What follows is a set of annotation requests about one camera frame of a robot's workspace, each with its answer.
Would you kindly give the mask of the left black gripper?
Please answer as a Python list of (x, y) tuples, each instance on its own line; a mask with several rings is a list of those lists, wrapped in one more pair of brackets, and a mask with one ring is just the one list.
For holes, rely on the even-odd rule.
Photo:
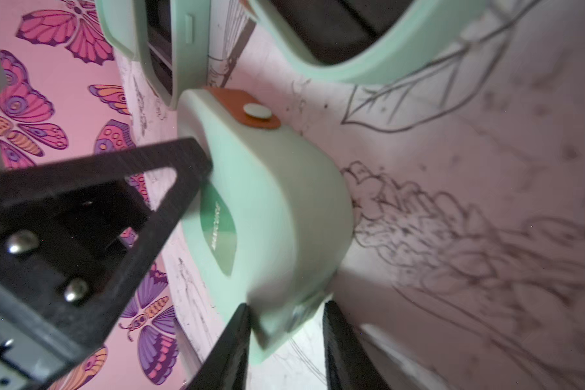
[(85, 360), (63, 276), (0, 275), (0, 389), (47, 389)]

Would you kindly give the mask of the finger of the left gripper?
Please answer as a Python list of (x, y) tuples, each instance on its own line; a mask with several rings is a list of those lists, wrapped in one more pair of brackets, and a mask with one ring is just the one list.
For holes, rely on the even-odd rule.
[(0, 275), (63, 276), (100, 347), (212, 169), (193, 138), (0, 172)]

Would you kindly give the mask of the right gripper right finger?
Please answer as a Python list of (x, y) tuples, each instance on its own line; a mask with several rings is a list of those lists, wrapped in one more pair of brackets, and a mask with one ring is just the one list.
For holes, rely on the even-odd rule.
[(324, 307), (323, 339), (329, 390), (389, 389), (334, 301)]

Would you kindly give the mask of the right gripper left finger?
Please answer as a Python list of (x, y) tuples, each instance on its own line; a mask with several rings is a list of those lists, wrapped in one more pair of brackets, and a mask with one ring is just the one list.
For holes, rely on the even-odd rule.
[(185, 389), (245, 390), (250, 336), (250, 307), (242, 303), (237, 307), (206, 361)]

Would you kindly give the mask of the green clipper case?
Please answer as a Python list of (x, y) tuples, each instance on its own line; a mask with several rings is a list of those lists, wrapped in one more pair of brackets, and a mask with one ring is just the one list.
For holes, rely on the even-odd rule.
[(311, 319), (353, 238), (345, 180), (320, 148), (240, 89), (188, 89), (178, 134), (213, 169), (181, 221), (224, 320), (251, 312), (250, 362), (269, 358)]

